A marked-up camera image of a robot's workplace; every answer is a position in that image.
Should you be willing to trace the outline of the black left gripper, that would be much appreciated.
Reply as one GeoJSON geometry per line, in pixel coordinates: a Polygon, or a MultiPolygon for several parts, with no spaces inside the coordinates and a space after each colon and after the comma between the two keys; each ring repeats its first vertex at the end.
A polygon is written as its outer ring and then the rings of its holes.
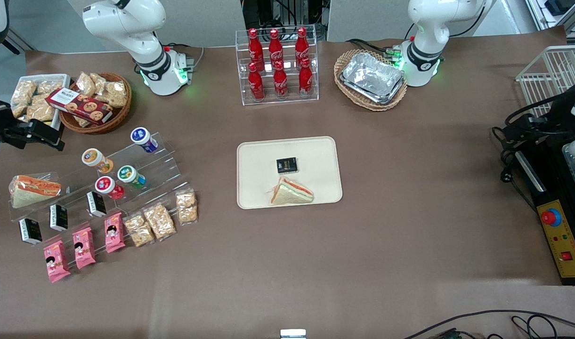
{"type": "Polygon", "coordinates": [[[526,132],[525,123],[512,123],[497,127],[498,142],[538,141],[542,137],[559,135],[565,138],[575,137],[575,118],[571,109],[575,104],[575,94],[556,95],[530,105],[529,110],[539,110],[539,117],[531,122],[526,132]]]}

